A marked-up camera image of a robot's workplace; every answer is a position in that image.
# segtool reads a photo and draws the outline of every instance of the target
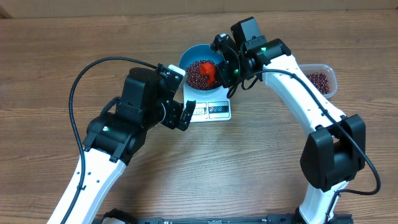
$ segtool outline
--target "plastic container of beans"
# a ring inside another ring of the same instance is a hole
[[[301,71],[303,71],[304,75],[309,76],[311,74],[322,73],[326,75],[326,79],[328,80],[329,93],[323,94],[325,98],[330,98],[337,92],[337,79],[336,74],[331,69],[329,65],[324,64],[306,64],[299,65]]]

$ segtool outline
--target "wood grain surface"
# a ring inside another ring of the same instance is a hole
[[[356,223],[398,223],[396,10],[1,20],[0,223],[45,223],[68,185],[78,149],[67,102],[86,65],[112,55],[178,65],[189,47],[210,43],[249,16],[269,40],[281,38],[299,63],[330,65],[338,80],[331,102],[366,122],[366,152],[382,190],[372,197],[345,194],[335,211],[352,213]],[[133,66],[106,62],[82,78],[74,102],[82,138],[121,94]],[[302,128],[262,83],[238,90],[231,104],[228,122],[151,130],[98,216],[113,208],[164,218],[294,212],[307,188],[299,164]],[[349,184],[374,186],[368,167]]]

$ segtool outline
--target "kitchen scale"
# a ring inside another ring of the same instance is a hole
[[[186,70],[193,62],[200,60],[211,60],[219,64],[224,58],[221,54],[213,52],[208,44],[200,44],[191,47],[182,55],[179,67]],[[231,102],[226,97],[227,92],[228,89],[222,86],[214,90],[196,90],[184,84],[184,105],[188,100],[197,102],[191,123],[230,120]]]

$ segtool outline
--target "red bean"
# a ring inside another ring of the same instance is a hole
[[[322,94],[328,94],[330,92],[328,77],[322,72],[309,74],[307,78]]]
[[[211,60],[200,60],[193,62],[185,70],[188,73],[187,84],[197,90],[213,90],[221,86],[219,81],[208,84],[207,80],[209,79],[209,76],[202,75],[200,73],[200,65],[204,63],[211,63],[214,67],[217,67],[217,64]]]

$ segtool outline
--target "red object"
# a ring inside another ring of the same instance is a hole
[[[200,65],[200,74],[209,76],[207,83],[210,85],[216,81],[216,68],[209,62]]]

